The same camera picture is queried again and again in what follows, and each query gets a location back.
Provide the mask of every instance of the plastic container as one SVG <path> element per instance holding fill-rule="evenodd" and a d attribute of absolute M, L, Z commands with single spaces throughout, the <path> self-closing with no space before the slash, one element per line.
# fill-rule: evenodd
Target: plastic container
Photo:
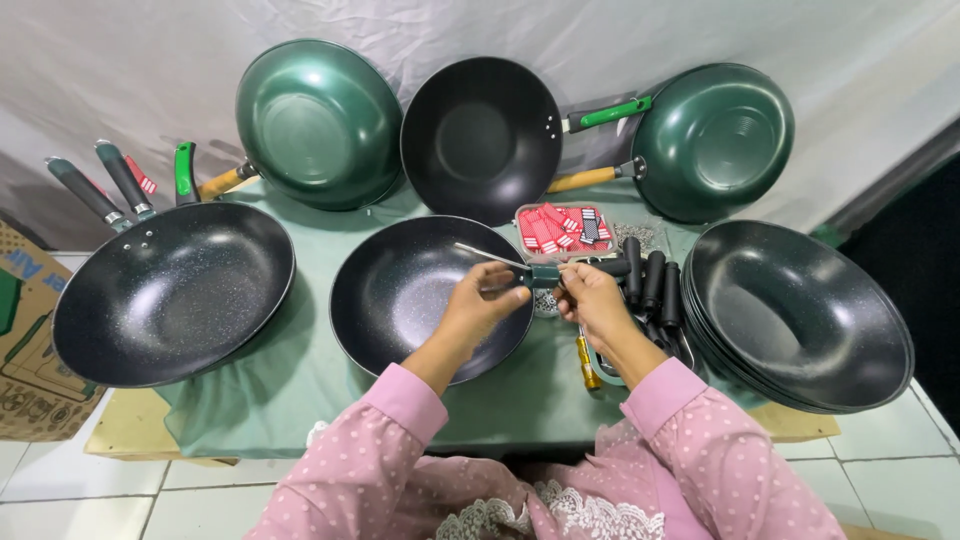
<path fill-rule="evenodd" d="M 597 211 L 600 212 L 600 215 L 603 216 L 604 218 L 604 224 L 607 226 L 607 230 L 610 231 L 610 236 L 611 236 L 610 239 L 602 240 L 604 242 L 610 243 L 610 249 L 596 250 L 596 251 L 594 250 L 560 251 L 557 253 L 550 253 L 550 254 L 535 253 L 530 251 L 529 249 L 526 248 L 526 246 L 523 245 L 523 238 L 521 237 L 520 252 L 523 254 L 524 258 L 526 258 L 527 260 L 530 260 L 531 258 L 548 257 L 548 258 L 553 258 L 555 260 L 559 260 L 560 262 L 567 262 L 574 257 L 604 257 L 604 256 L 609 256 L 610 254 L 615 254 L 617 252 L 616 246 L 619 242 L 617 241 L 616 233 L 613 231 L 613 222 L 608 221 L 607 213 L 604 212 L 603 207 L 601 207 L 596 203 L 587 203 L 587 202 L 550 203 L 550 204 L 558 209 L 569 209 L 569 208 L 577 209 L 577 208 L 586 208 L 586 207 L 593 207 L 597 209 Z M 519 223 L 518 219 L 520 214 L 526 210 L 538 209 L 542 206 L 543 206 L 543 203 L 535 203 L 532 205 L 523 205 L 522 207 L 516 209 L 516 213 L 514 214 L 514 227 L 516 227 L 517 236 L 520 235 L 520 228 L 518 225 Z"/>

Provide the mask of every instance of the green tablecloth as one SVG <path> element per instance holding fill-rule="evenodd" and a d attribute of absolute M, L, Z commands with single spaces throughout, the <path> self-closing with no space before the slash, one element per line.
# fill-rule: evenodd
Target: green tablecloth
<path fill-rule="evenodd" d="M 341 351 L 328 318 L 328 293 L 340 263 L 371 233 L 429 210 L 409 184 L 384 202 L 353 212 L 310 209 L 259 182 L 229 200 L 263 209 L 293 237 L 298 274 L 289 299 L 236 361 L 193 380 L 157 388 L 170 405 L 167 428 L 187 456 L 299 457 L 317 421 L 332 421 L 373 383 Z M 651 218 L 626 180 L 548 197 L 592 201 L 608 220 L 644 225 Z M 682 261 L 702 228 L 662 222 L 661 248 Z M 518 243 L 512 225 L 499 228 Z M 450 422 L 431 448 L 497 456 L 551 444 L 588 443 L 601 424 L 622 419 L 627 392 L 584 389 L 576 327 L 535 318 L 523 343 L 483 376 L 450 387 Z"/>

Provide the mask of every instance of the green handle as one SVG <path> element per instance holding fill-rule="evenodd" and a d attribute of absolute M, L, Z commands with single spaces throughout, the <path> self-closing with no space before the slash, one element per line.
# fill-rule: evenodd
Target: green handle
<path fill-rule="evenodd" d="M 178 144 L 174 152 L 177 206 L 200 202 L 200 194 L 197 193 L 197 185 L 193 180 L 193 153 L 196 149 L 196 144 L 186 141 Z"/>
<path fill-rule="evenodd" d="M 613 107 L 606 107 L 604 109 L 572 112 L 567 116 L 567 118 L 570 120 L 570 132 L 575 134 L 585 129 L 592 128 L 593 126 L 599 126 L 600 124 L 613 122 L 613 120 L 618 120 L 620 118 L 630 116 L 631 114 L 644 112 L 645 110 L 650 109 L 652 106 L 653 97 L 646 96 L 637 100 L 628 101 L 627 103 L 621 103 L 620 105 L 614 105 Z"/>

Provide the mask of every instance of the white tile floor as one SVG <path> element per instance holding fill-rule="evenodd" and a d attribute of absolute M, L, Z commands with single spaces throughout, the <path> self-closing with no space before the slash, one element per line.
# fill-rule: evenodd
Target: white tile floor
<path fill-rule="evenodd" d="M 239 538 L 293 463 L 209 469 L 82 454 L 99 412 L 71 441 L 0 442 L 0 540 Z M 960 439 L 918 384 L 838 422 L 840 436 L 777 449 L 841 521 L 960 539 Z"/>

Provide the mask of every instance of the green wok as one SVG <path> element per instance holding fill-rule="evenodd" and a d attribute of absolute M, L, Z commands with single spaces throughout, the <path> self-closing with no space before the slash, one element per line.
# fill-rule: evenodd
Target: green wok
<path fill-rule="evenodd" d="M 366 59 L 331 41 L 295 39 L 258 56 L 240 79 L 236 121 L 251 166 L 207 190 L 256 173 L 310 207 L 351 210 L 383 197 L 402 167 L 393 90 Z"/>
<path fill-rule="evenodd" d="M 790 103 L 770 78 L 735 63 L 704 65 L 654 93 L 629 161 L 559 177 L 547 192 L 632 177 L 664 217 L 708 223 L 770 189 L 786 166 L 793 134 Z"/>

